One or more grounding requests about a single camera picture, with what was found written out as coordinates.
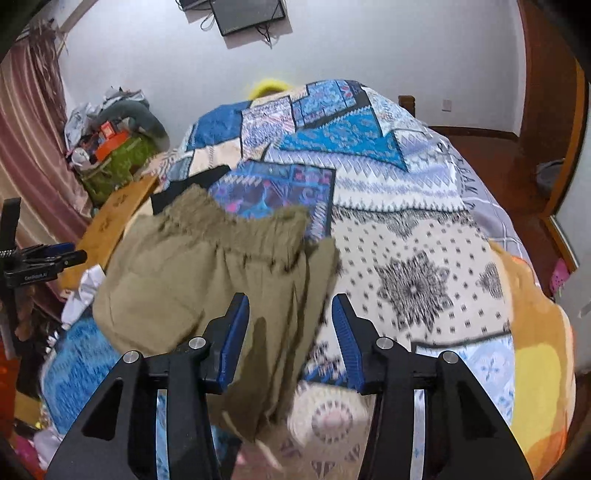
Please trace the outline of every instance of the wooden headboard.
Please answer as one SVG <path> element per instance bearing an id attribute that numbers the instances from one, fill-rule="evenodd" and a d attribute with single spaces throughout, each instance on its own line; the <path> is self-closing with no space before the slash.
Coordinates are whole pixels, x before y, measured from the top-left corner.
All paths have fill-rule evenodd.
<path id="1" fill-rule="evenodd" d="M 407 110 L 412 116 L 414 115 L 414 97 L 412 95 L 400 95 L 398 97 L 398 104 Z"/>

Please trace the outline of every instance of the black clamp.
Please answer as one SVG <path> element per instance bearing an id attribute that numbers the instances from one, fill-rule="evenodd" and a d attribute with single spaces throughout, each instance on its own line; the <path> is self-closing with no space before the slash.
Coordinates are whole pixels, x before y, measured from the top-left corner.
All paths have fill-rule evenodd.
<path id="1" fill-rule="evenodd" d="M 90 398 L 58 448 L 46 480 L 156 480 L 156 397 L 167 389 L 171 480 L 219 480 L 206 394 L 234 378 L 249 319 L 236 293 L 225 316 L 173 352 L 127 352 Z"/>
<path id="2" fill-rule="evenodd" d="M 0 315 L 0 335 L 8 360 L 20 354 L 21 342 L 14 331 L 18 326 L 14 289 L 57 279 L 65 268 L 86 261 L 86 252 L 72 243 L 35 245 L 18 249 L 16 242 L 21 199 L 7 199 L 0 218 L 0 300 L 6 315 Z"/>
<path id="3" fill-rule="evenodd" d="M 426 398 L 423 479 L 532 479 L 509 427 L 455 352 L 433 358 L 380 337 L 344 294 L 333 298 L 332 318 L 349 382 L 377 395 L 359 479 L 410 477 L 415 390 Z"/>

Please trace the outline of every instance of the bed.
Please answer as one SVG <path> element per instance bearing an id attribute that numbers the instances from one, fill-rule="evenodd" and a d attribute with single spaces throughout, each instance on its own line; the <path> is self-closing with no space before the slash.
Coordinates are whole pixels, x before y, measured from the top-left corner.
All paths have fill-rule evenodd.
<path id="1" fill-rule="evenodd" d="M 534 327 L 524 313 L 554 307 L 535 286 L 510 218 L 448 139 L 367 86 L 324 80 L 222 105 L 147 173 L 166 189 L 222 164 L 233 170 L 209 192 L 238 215 L 264 216 L 314 194 L 310 237 L 330 235 L 340 251 L 334 293 L 346 293 L 381 335 L 408 349 L 431 356 L 456 351 L 512 427 L 534 476 L 549 470 L 564 449 L 574 409 L 568 319 L 553 310 Z M 329 175 L 331 189 L 317 180 L 297 184 L 294 165 Z M 149 202 L 137 213 L 150 214 Z M 428 286 L 420 304 L 415 292 L 401 293 L 409 284 Z M 529 299 L 526 306 L 519 306 L 521 297 Z M 59 436 L 119 356 L 92 312 L 56 344 L 41 385 Z M 166 479 L 164 393 L 158 402 L 158 477 Z M 243 443 L 235 462 L 229 451 L 236 443 L 224 432 L 215 432 L 216 451 L 222 465 L 232 458 L 234 479 L 354 479 L 373 404 L 348 388 L 327 307 L 289 415 L 255 443 Z M 421 391 L 413 446 L 411 476 L 419 479 Z"/>

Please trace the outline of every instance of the wooden door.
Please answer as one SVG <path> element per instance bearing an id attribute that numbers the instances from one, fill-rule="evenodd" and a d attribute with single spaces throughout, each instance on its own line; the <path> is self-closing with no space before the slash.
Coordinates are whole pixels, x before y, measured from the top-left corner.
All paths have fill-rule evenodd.
<path id="1" fill-rule="evenodd" d="M 526 88 L 519 142 L 531 164 L 564 158 L 573 129 L 576 60 L 532 0 L 518 0 L 525 35 Z"/>

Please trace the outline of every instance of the green bag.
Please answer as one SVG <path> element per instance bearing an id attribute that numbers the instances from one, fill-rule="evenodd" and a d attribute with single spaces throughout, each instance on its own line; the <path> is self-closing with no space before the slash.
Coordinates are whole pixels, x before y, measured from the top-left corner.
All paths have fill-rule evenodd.
<path id="1" fill-rule="evenodd" d="M 159 153 L 153 140 L 138 134 L 129 137 L 92 170 L 80 173 L 80 179 L 95 207 L 102 206 L 115 190 L 134 179 L 134 173 Z"/>

